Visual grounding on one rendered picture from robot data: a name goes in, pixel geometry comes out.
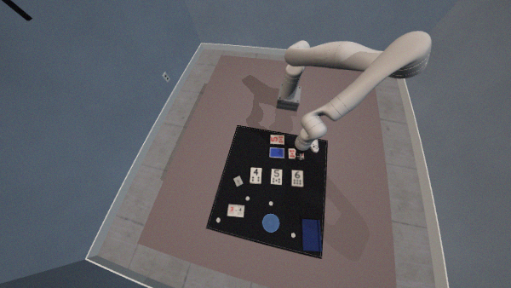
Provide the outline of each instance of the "white card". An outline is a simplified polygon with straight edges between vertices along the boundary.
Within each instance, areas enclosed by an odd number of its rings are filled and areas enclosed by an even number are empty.
[[[282,185],[282,169],[272,169],[272,180],[270,182],[273,185]]]
[[[295,148],[289,148],[288,149],[288,157],[290,159],[296,158],[296,149]]]
[[[303,187],[303,171],[302,170],[292,170],[291,171],[291,186],[293,187]]]
[[[234,183],[236,184],[236,187],[240,187],[241,185],[243,185],[243,180],[241,180],[241,176],[234,178]]]
[[[244,216],[244,205],[230,204],[227,208],[227,215],[230,217],[243,218]]]
[[[283,135],[270,135],[270,144],[284,145]]]
[[[250,184],[261,184],[262,168],[250,167]]]

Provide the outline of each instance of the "blue rectangle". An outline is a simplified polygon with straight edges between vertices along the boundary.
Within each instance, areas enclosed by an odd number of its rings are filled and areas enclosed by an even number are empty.
[[[314,219],[301,220],[304,251],[321,252],[321,222]]]
[[[284,158],[284,149],[283,148],[270,148],[270,157],[271,158]]]

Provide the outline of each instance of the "gray tile floor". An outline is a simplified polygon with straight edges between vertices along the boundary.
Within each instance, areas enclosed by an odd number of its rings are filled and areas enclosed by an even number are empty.
[[[174,147],[221,55],[284,60],[282,49],[208,43],[199,46],[119,189],[87,260],[147,287],[263,287],[137,244]],[[447,287],[441,275],[435,279],[438,273],[445,272],[445,264],[439,235],[435,233],[438,223],[433,196],[429,195],[427,170],[416,164],[419,159],[425,165],[420,140],[413,139],[418,137],[413,133],[415,118],[403,87],[404,80],[392,78],[376,87],[391,199],[397,284]]]

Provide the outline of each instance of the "brown floor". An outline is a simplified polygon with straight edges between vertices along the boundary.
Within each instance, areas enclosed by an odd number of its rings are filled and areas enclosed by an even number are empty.
[[[167,165],[139,244],[271,287],[395,287],[388,179],[376,94],[329,141],[323,259],[206,229],[236,125],[298,134],[300,117],[358,75],[308,67],[298,112],[275,108],[285,63],[222,56]]]

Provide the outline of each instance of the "small white object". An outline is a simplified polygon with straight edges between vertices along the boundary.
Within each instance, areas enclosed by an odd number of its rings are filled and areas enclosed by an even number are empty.
[[[311,144],[311,151],[313,153],[318,153],[319,152],[319,142],[318,142],[318,139],[314,140],[313,143]]]
[[[272,180],[270,182],[273,185],[282,185],[282,169],[272,169]]]
[[[236,183],[236,187],[240,187],[241,185],[243,185],[243,180],[241,180],[241,176],[235,177],[234,183]]]
[[[250,167],[250,184],[261,184],[262,168]]]
[[[227,215],[230,217],[243,218],[244,216],[244,205],[230,204],[227,207]]]
[[[284,136],[270,135],[270,144],[284,145]]]
[[[170,77],[169,77],[169,75],[167,75],[167,72],[164,72],[164,75],[162,75],[162,77],[165,79],[165,81],[167,81],[167,82],[170,81]]]
[[[303,171],[292,170],[291,171],[291,186],[292,187],[303,187]]]
[[[289,157],[289,159],[296,158],[296,149],[295,148],[288,149],[288,157]]]

